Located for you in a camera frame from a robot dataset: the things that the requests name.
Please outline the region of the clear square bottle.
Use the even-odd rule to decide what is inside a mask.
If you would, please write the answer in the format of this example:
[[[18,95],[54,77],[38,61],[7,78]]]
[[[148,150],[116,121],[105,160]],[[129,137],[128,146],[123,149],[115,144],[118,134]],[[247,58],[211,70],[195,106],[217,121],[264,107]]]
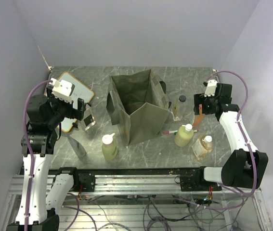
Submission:
[[[83,119],[79,121],[79,125],[84,131],[88,131],[95,124],[96,124],[96,121],[95,121],[94,116],[93,116],[91,104],[86,103]]]

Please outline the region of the green lotion bottle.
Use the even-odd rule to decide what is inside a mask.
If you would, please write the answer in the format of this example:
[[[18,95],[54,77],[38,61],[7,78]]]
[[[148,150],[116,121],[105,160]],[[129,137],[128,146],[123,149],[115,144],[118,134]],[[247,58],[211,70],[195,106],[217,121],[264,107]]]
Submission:
[[[113,160],[118,153],[117,141],[114,138],[115,133],[107,134],[102,137],[102,152],[105,160]]]

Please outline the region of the olive green canvas bag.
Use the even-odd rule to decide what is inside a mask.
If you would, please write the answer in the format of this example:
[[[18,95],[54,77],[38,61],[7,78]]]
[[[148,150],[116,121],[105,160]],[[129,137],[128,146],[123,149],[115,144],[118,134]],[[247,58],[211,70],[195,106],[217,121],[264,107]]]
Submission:
[[[109,81],[106,109],[124,146],[159,137],[170,115],[166,83],[151,69]]]

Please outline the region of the orange bottle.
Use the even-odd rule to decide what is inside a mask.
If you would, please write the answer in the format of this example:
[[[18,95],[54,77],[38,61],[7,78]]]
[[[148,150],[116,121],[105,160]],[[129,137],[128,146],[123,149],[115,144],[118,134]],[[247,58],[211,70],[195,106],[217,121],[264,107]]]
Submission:
[[[196,128],[200,125],[200,123],[202,122],[205,114],[202,113],[202,105],[200,104],[198,106],[199,109],[199,114],[194,116],[194,122],[193,122],[193,127]]]

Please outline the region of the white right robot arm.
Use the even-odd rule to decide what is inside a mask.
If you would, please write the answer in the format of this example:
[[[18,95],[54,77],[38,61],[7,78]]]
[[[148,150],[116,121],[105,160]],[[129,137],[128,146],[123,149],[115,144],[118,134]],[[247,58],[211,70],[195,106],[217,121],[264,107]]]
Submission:
[[[232,85],[209,80],[204,93],[194,95],[195,115],[214,114],[227,136],[231,155],[222,167],[200,167],[195,187],[206,190],[211,183],[256,190],[260,187],[268,156],[253,144],[244,127],[240,108],[232,103]]]

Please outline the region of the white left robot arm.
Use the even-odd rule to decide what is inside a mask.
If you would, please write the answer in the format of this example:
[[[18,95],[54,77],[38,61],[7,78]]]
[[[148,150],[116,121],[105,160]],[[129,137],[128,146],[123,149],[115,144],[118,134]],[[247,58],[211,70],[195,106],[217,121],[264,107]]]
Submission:
[[[47,192],[49,168],[55,143],[61,133],[56,128],[65,118],[81,120],[85,103],[79,98],[73,107],[73,86],[47,87],[47,94],[30,93],[25,104],[24,136],[21,141],[24,183],[19,211],[8,231],[56,231],[58,211],[66,194],[80,187],[76,167],[59,169],[55,185]]]

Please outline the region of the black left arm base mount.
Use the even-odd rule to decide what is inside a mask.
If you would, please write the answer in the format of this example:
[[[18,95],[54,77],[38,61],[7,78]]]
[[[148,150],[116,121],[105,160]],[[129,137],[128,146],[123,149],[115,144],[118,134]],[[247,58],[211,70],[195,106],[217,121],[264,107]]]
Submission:
[[[79,173],[79,192],[94,192],[95,182],[96,178],[91,173]]]

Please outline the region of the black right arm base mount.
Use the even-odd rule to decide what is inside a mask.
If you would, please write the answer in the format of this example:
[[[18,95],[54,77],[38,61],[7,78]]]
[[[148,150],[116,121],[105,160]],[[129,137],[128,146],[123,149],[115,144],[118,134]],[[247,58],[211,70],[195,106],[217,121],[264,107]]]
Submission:
[[[179,168],[174,170],[173,174],[176,175],[175,182],[180,185],[182,192],[209,191],[210,186],[213,191],[221,191],[217,183],[205,181],[204,167]]]

